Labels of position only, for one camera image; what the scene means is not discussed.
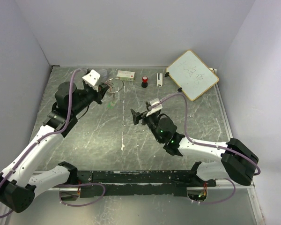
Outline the wire keyring with keys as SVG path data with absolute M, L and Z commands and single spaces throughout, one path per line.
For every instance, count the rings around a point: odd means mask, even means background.
M 107 79 L 105 84 L 108 86 L 107 92 L 109 94 L 116 94 L 123 90 L 125 83 L 119 78 L 110 78 Z

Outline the green tagged key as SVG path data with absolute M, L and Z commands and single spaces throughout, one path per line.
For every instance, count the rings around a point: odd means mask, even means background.
M 116 105 L 116 99 L 113 99 L 108 105 L 107 107 L 112 109 L 114 106 Z

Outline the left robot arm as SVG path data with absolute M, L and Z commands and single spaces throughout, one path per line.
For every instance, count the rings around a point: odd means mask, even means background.
M 43 174 L 34 175 L 38 165 L 53 147 L 63 140 L 78 122 L 77 115 L 92 102 L 102 104 L 109 86 L 100 84 L 98 90 L 83 83 L 83 89 L 63 82 L 55 93 L 52 110 L 39 131 L 23 152 L 0 172 L 0 202 L 16 213 L 23 212 L 32 201 L 48 189 L 78 182 L 78 169 L 61 162 Z

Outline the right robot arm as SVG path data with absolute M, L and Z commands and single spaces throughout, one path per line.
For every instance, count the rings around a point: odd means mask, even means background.
M 200 186 L 207 180 L 231 179 L 243 186 L 251 185 L 252 178 L 260 173 L 258 157 L 240 140 L 231 138 L 228 142 L 209 142 L 187 138 L 177 132 L 172 119 L 160 111 L 136 112 L 131 110 L 134 125 L 146 125 L 156 141 L 163 144 L 172 156 L 199 156 L 209 163 L 196 163 L 195 171 L 189 175 L 190 183 Z

